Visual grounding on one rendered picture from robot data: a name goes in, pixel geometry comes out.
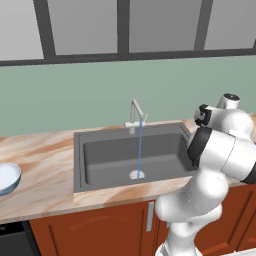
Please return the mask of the silver sink tap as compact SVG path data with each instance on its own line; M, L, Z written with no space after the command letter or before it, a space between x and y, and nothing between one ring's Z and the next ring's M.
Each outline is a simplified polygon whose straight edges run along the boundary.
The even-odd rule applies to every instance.
M138 113L139 120L135 120L135 113ZM129 133L131 135L135 134L135 129L138 127L144 127L146 124L147 116L143 113L140 105L136 100L131 102L131 109L130 109L130 121L124 123L124 127L129 129Z

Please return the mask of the grey kitchen sink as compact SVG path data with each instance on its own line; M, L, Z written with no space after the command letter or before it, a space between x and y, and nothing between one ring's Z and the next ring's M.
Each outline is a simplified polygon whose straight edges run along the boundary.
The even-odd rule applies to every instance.
M192 176L196 169L187 155L190 131L183 123L142 128L141 172L138 174L139 129L78 132L74 135L74 191Z

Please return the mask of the pale blue bowl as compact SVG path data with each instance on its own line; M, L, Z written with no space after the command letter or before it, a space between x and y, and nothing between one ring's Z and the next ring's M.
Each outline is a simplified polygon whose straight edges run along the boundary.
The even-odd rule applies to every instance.
M21 168L14 163L0 164L0 197L12 193L20 183Z

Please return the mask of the blue water stream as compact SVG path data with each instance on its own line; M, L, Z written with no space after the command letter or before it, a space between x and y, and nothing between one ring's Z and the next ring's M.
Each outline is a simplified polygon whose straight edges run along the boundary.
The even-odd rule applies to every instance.
M140 118L140 126L139 126L139 145L138 145L138 174L137 178L140 179L141 172L141 152L142 152L142 128L143 128L143 118Z

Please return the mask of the dark-framed window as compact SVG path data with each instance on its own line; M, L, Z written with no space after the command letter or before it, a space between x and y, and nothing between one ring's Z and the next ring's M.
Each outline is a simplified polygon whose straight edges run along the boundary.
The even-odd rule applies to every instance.
M0 66L256 55L256 0L0 0Z

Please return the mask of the black dishwasher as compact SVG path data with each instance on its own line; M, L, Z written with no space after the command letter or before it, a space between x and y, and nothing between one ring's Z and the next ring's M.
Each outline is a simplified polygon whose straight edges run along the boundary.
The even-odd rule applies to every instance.
M0 224L0 256L41 256L28 221Z

